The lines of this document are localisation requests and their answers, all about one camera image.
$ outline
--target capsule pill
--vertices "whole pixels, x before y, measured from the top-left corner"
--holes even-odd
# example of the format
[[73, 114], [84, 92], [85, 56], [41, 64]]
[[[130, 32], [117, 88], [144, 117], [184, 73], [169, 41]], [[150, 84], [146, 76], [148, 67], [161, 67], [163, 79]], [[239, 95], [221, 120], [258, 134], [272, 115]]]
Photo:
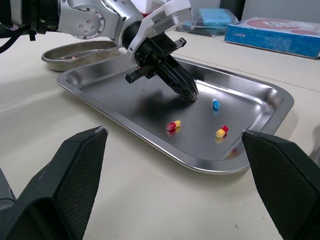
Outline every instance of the capsule pill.
[[226, 135], [228, 131], [229, 128], [226, 125], [223, 125], [218, 131], [216, 131], [215, 135], [218, 139], [221, 139]]
[[166, 130], [171, 131], [172, 129], [178, 128], [180, 126], [181, 126], [180, 120], [173, 121], [173, 122], [170, 122], [169, 124], [166, 125]]
[[216, 110], [220, 107], [220, 103], [218, 102], [218, 100], [217, 100], [216, 98], [214, 98], [214, 99], [212, 100], [212, 107], [213, 107], [214, 109], [216, 109]]

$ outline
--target plastic bag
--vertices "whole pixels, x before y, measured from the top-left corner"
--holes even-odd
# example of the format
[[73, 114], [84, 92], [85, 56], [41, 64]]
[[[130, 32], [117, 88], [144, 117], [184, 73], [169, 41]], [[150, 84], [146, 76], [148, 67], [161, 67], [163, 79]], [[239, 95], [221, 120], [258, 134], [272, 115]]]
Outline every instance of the plastic bag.
[[227, 25], [238, 22], [233, 13], [222, 8], [196, 8], [191, 10], [192, 19], [176, 30], [208, 37], [224, 35]]

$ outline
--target cardboard box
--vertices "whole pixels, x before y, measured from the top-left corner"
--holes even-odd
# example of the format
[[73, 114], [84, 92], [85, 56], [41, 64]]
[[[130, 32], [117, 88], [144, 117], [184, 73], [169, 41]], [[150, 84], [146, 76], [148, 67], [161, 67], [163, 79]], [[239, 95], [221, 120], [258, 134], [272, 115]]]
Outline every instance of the cardboard box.
[[250, 18], [229, 24], [224, 40], [308, 58], [320, 57], [320, 24]]

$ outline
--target metal tray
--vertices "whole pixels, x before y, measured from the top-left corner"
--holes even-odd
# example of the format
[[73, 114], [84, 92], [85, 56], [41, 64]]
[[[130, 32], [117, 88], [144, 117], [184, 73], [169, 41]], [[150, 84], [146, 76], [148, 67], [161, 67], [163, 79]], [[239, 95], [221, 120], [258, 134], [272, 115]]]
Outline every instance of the metal tray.
[[[186, 167], [211, 174], [248, 168], [242, 130], [274, 134], [294, 99], [276, 85], [177, 60], [196, 81], [195, 102], [179, 97], [157, 76], [128, 84], [125, 75], [137, 66], [126, 54], [64, 72], [57, 82]], [[218, 112], [213, 98], [220, 102]], [[166, 124], [175, 120], [181, 120], [180, 131], [168, 134]], [[217, 139], [222, 125], [229, 131]]]
[[46, 51], [41, 59], [50, 70], [64, 72], [119, 54], [119, 47], [112, 41], [84, 41]]

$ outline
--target white table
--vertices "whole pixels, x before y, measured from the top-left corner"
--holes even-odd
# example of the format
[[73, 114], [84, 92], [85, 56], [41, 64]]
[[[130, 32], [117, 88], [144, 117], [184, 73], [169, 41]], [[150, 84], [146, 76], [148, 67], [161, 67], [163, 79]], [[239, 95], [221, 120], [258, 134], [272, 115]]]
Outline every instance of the white table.
[[[295, 104], [276, 135], [308, 155], [320, 145], [320, 61], [170, 32], [176, 56], [276, 84]], [[100, 186], [85, 240], [281, 240], [250, 170], [209, 175], [176, 163], [60, 88], [43, 52], [77, 42], [21, 37], [0, 55], [0, 167], [18, 197], [70, 136], [107, 126]]]

